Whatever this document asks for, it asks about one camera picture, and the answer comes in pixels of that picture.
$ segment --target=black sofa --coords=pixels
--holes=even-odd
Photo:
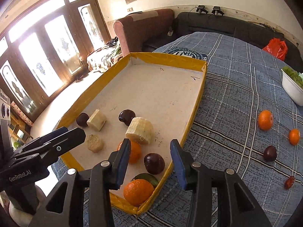
[[[241,39],[260,49],[264,48],[272,38],[279,38],[286,42],[288,53],[285,63],[298,72],[303,72],[303,60],[296,45],[284,38],[282,33],[273,31],[271,28],[265,28],[252,22],[246,22],[227,16],[198,14],[183,12],[173,20],[173,35],[168,36],[163,32],[155,37],[147,39],[142,45],[143,52],[153,52],[157,48],[173,42],[181,36],[194,32],[217,32],[227,36]]]

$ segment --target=cable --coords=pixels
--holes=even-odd
[[[192,8],[189,12],[191,12],[193,9],[195,9],[195,8],[198,8],[198,7],[194,7],[194,8]]]

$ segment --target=sugarcane piece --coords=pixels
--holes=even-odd
[[[100,131],[105,121],[106,116],[99,109],[96,109],[88,119],[87,125],[95,131]]]
[[[131,141],[145,145],[150,144],[153,132],[154,128],[151,122],[142,117],[135,117],[132,119],[125,136]]]

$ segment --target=blue plaid blanket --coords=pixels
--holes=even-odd
[[[293,128],[303,132],[300,111],[282,88],[281,68],[286,64],[261,49],[233,37],[196,32],[183,36],[155,52],[207,57],[204,94],[184,150],[208,168],[233,168],[255,196],[274,227],[283,226],[303,196],[303,147],[290,145]],[[273,127],[258,128],[257,116],[268,109]],[[275,162],[265,162],[264,149],[274,145]],[[53,165],[58,177],[67,168]],[[289,190],[284,182],[296,181]],[[212,192],[212,226],[216,226],[217,192]],[[191,192],[183,191],[175,173],[168,178],[153,206],[138,219],[113,208],[116,226],[185,226]],[[84,226],[88,226],[88,200],[84,202]]]

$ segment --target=white floor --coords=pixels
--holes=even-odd
[[[79,96],[101,75],[102,73],[100,72],[90,72],[89,76],[84,78],[83,81],[78,83],[73,82],[62,91],[34,122],[31,128],[31,136],[35,139],[52,132],[57,122],[69,110]],[[48,195],[58,182],[50,166],[48,170],[50,172],[49,176],[36,182],[36,185],[43,190],[45,195]]]

